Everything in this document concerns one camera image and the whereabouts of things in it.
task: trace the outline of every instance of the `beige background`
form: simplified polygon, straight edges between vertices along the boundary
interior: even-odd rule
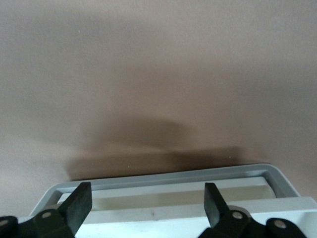
[[[317,199],[315,0],[0,3],[0,215],[50,186],[266,162]]]

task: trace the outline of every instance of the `white surface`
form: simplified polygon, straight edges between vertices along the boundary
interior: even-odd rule
[[[70,179],[253,162],[317,199],[316,12],[315,0],[1,1],[0,214],[26,216]]]
[[[232,204],[239,206],[244,202],[232,202]],[[283,218],[295,223],[307,238],[316,237],[317,204],[311,198],[257,200],[248,201],[245,205],[244,208],[250,211],[252,217],[262,224],[265,224],[267,219],[272,217]],[[206,216],[121,223],[105,221],[100,223],[102,219],[107,220],[103,213],[92,212],[89,214],[76,237],[195,238],[206,227],[210,226]]]
[[[92,191],[92,210],[203,204],[206,182],[214,182],[227,202],[275,198],[272,188],[263,177],[236,178]],[[64,193],[57,203],[61,204],[69,195]]]

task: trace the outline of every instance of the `gray plastic edge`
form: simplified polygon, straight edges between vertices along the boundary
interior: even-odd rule
[[[43,195],[30,216],[35,216],[43,208],[56,204],[63,193],[72,192],[81,182],[89,181],[92,190],[105,190],[125,187],[140,187],[172,183],[185,183],[196,181],[238,179],[264,177],[273,189],[277,198],[299,197],[300,194],[277,167],[270,164],[252,164],[224,168],[204,169],[195,171],[174,172],[166,174],[143,175],[119,178],[102,178],[82,181],[60,183],[52,186]]]

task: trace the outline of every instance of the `metal screw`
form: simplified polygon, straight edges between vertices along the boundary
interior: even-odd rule
[[[9,222],[8,220],[0,221],[0,227],[8,224],[8,222]]]
[[[42,214],[42,218],[47,218],[47,217],[50,217],[50,216],[51,216],[50,212],[46,212],[46,213]]]
[[[242,219],[243,216],[240,212],[233,212],[232,213],[232,216],[235,218],[235,219]]]
[[[281,220],[275,220],[274,225],[276,225],[278,228],[281,228],[281,229],[286,228],[286,224]]]

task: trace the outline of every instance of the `black mechanical part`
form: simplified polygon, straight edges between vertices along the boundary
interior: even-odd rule
[[[211,227],[199,238],[306,238],[288,220],[271,218],[264,226],[242,211],[230,210],[214,183],[205,184],[204,206]]]
[[[57,210],[46,209],[20,224],[16,217],[0,217],[0,238],[74,238],[91,208],[91,183],[82,182]]]

